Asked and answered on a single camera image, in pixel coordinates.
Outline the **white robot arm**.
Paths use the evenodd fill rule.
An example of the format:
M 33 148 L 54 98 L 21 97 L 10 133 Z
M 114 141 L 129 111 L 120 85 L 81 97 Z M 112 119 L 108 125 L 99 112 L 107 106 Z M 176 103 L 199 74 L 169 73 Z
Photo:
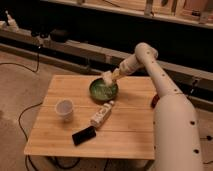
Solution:
M 112 74 L 118 80 L 144 67 L 159 100 L 154 109 L 155 171 L 204 171 L 195 107 L 156 61 L 158 52 L 139 43 Z

